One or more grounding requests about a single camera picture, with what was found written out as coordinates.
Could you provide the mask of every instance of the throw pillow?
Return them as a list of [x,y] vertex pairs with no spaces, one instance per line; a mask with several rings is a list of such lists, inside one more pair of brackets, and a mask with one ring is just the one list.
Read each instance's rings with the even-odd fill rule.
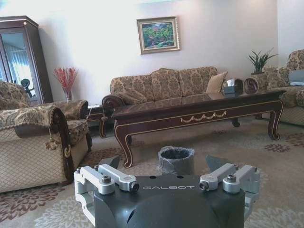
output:
[[288,74],[289,81],[293,82],[302,82],[304,83],[304,69],[303,70],[292,70]]
[[143,94],[128,87],[124,88],[123,92],[119,92],[118,96],[122,98],[126,105],[136,105],[148,102],[147,98]]
[[206,93],[219,93],[222,90],[222,85],[227,74],[228,71],[212,76],[208,82]]
[[291,86],[304,86],[304,82],[291,82]]

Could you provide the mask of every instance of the bolt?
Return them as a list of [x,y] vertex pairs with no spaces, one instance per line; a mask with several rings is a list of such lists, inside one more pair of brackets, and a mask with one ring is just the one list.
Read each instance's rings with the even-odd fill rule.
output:
[[128,180],[132,179],[132,177],[129,177],[129,176],[128,176],[128,177],[124,177],[123,179],[124,179],[125,181],[128,181]]
[[207,182],[202,181],[202,182],[199,183],[199,188],[200,188],[201,190],[203,190],[203,191],[207,191],[208,188],[209,188],[209,185],[208,185]]
[[227,176],[227,180],[229,182],[236,182],[237,181],[237,177],[235,175],[233,175],[233,174],[230,174],[230,175]]
[[139,189],[139,183],[137,183],[137,182],[133,182],[133,183],[131,183],[131,185],[130,185],[130,191],[138,191],[138,189]]
[[103,176],[101,178],[101,181],[104,183],[104,184],[108,184],[111,182],[111,177],[110,176]]

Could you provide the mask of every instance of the wooden coffee table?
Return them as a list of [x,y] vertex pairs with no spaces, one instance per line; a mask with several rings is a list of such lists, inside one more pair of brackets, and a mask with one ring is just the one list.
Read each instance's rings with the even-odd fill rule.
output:
[[226,119],[231,119],[233,126],[239,127],[238,117],[242,116],[270,113],[268,135],[279,140],[277,127],[283,110],[279,96],[284,92],[215,93],[119,107],[112,117],[115,119],[115,137],[126,158],[124,166],[132,166],[133,156],[129,147],[132,135]]

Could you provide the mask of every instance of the flower pot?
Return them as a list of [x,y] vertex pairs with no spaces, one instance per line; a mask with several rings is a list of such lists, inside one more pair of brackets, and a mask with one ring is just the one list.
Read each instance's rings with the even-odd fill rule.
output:
[[251,75],[261,75],[261,74],[263,74],[263,73],[265,73],[265,72],[251,73]]

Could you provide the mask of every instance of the landscape painting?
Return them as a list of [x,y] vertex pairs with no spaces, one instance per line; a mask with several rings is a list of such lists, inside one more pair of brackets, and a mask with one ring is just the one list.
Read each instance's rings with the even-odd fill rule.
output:
[[142,54],[179,50],[176,17],[137,20]]

